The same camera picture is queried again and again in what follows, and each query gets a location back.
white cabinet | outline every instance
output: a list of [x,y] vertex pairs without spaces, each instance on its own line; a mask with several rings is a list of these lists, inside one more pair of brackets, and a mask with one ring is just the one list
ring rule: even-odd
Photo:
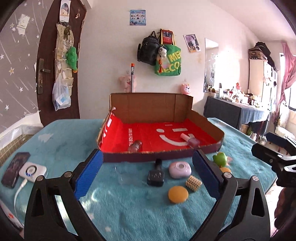
[[250,59],[249,93],[258,96],[257,100],[263,105],[270,105],[276,79],[277,73],[266,61]]

pink curtain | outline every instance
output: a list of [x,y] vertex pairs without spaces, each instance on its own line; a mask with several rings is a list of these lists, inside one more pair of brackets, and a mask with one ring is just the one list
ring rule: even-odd
[[296,80],[296,57],[292,55],[289,46],[286,42],[282,42],[285,56],[285,75],[281,85],[281,98],[277,102],[277,114],[279,112],[279,105],[284,100],[286,101],[285,90],[290,88]]

metal screw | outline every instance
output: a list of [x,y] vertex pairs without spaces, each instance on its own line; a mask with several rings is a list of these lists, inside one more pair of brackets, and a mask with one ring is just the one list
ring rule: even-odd
[[224,173],[224,176],[225,176],[226,178],[231,178],[231,177],[232,177],[232,175],[231,175],[230,172],[225,172],[225,173]]
[[39,182],[42,181],[42,180],[43,180],[43,176],[38,176],[38,177],[36,178],[36,180],[39,181]]
[[252,176],[252,179],[253,179],[255,182],[259,181],[259,177],[257,177],[257,176]]
[[72,172],[65,172],[64,177],[68,178],[72,176]]

wooden door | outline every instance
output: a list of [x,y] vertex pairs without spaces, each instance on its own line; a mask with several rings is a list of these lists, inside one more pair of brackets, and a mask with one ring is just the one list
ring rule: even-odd
[[[80,118],[78,106],[77,73],[72,73],[74,81],[71,95],[71,106],[55,111],[52,103],[52,89],[55,82],[54,50],[56,47],[57,23],[59,22],[60,3],[61,0],[54,0],[51,5],[40,37],[37,54],[37,68],[39,59],[44,59],[44,68],[51,71],[50,73],[42,73],[43,93],[37,94],[40,119],[44,126],[58,119]],[[71,29],[73,31],[74,47],[76,47],[78,55],[81,29],[85,15],[86,9],[80,0],[72,0],[70,5],[69,25],[71,25]],[[38,71],[36,71],[36,79],[38,80]]]

orange round object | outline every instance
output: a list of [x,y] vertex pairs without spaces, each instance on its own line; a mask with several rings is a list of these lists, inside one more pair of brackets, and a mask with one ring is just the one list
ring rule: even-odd
[[174,186],[168,191],[168,198],[172,203],[182,203],[188,198],[188,191],[185,187]]
[[227,168],[227,167],[220,167],[220,170],[222,172],[230,172],[231,173],[231,170],[229,168]]

